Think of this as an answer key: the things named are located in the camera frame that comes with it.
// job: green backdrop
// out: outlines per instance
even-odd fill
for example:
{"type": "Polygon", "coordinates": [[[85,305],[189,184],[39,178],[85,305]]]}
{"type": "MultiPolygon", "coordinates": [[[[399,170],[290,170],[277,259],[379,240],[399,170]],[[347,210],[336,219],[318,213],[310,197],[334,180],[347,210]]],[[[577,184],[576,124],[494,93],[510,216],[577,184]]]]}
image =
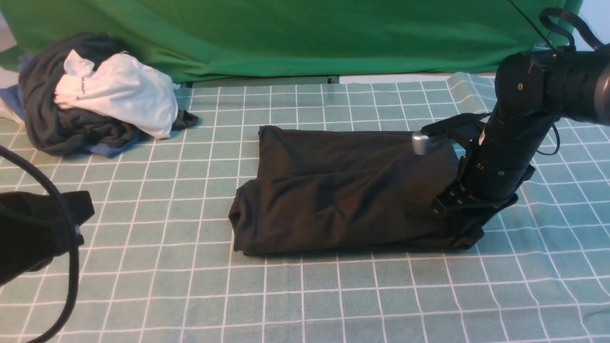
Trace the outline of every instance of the green backdrop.
{"type": "MultiPolygon", "coordinates": [[[[538,23],[545,7],[578,12],[582,0],[515,2],[538,23]]],[[[6,69],[68,35],[106,32],[176,83],[479,73],[541,41],[505,0],[0,0],[0,10],[18,42],[0,54],[6,69]]]]}

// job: pile of clothes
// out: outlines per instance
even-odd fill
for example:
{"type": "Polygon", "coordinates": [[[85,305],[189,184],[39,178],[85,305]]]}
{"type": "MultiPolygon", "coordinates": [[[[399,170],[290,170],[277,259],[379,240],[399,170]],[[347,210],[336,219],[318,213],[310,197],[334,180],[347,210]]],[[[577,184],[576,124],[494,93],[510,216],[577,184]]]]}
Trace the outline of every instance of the pile of clothes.
{"type": "Polygon", "coordinates": [[[25,125],[40,151],[111,158],[145,135],[167,139],[197,125],[178,108],[176,88],[107,35],[86,32],[21,56],[19,83],[0,90],[0,113],[25,125]]]}

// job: white wall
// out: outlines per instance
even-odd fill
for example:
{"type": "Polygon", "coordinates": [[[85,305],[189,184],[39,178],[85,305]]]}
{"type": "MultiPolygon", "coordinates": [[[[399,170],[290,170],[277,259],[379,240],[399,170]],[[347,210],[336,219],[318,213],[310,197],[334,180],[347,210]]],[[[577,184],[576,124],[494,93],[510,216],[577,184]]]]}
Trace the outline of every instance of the white wall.
{"type": "MultiPolygon", "coordinates": [[[[16,45],[13,34],[10,33],[6,20],[0,13],[0,51],[4,51],[16,45]]],[[[0,67],[0,88],[6,88],[17,83],[19,74],[7,71],[0,67]]]]}
{"type": "MultiPolygon", "coordinates": [[[[602,43],[610,43],[610,0],[584,0],[579,16],[602,43]]],[[[591,50],[576,31],[574,39],[579,50],[591,50]]]]}

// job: black t-shirt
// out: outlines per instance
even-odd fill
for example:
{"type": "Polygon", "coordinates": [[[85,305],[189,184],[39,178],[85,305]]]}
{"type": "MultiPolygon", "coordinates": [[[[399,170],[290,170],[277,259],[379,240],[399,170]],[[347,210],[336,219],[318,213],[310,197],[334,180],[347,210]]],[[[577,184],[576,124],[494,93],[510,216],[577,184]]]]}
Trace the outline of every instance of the black t-shirt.
{"type": "Polygon", "coordinates": [[[416,155],[412,132],[331,132],[262,126],[256,179],[229,212],[234,250],[264,255],[396,245],[472,247],[482,230],[448,237],[432,200],[456,177],[447,145],[416,155]]]}

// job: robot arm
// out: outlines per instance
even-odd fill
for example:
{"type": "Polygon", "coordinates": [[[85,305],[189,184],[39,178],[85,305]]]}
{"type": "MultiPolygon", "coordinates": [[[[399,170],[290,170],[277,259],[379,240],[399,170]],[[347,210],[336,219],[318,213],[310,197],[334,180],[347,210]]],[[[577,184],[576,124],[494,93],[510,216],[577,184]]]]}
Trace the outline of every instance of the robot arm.
{"type": "Polygon", "coordinates": [[[447,220],[450,234],[482,232],[494,215],[517,202],[516,191],[535,172],[532,158],[551,128],[559,137],[554,124],[561,118],[610,126],[610,46],[564,10],[546,9],[540,20],[567,35],[570,46],[505,58],[496,73],[492,113],[460,114],[414,134],[417,154],[450,141],[466,150],[457,177],[431,205],[447,220]],[[594,50],[576,51],[572,35],[553,24],[552,15],[570,22],[594,50]]]}

